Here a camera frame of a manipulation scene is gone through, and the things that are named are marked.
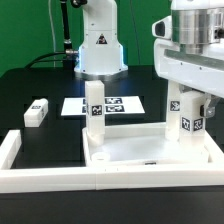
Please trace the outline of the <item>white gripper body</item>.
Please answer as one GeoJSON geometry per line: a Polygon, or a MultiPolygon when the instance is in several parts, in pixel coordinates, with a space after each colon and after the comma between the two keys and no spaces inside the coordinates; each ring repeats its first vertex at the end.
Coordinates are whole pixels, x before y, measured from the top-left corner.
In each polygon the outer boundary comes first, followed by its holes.
{"type": "Polygon", "coordinates": [[[224,98],[224,40],[204,45],[203,53],[186,54],[171,40],[171,17],[152,25],[154,66],[159,77],[224,98]]]}

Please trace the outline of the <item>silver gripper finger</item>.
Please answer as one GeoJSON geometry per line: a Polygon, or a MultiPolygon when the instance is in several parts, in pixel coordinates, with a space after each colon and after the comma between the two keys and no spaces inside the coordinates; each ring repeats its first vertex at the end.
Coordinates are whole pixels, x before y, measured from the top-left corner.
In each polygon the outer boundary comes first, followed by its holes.
{"type": "Polygon", "coordinates": [[[204,98],[204,104],[200,107],[200,116],[204,118],[212,118],[215,115],[216,105],[220,101],[220,98],[209,93],[205,93],[204,98]]]}

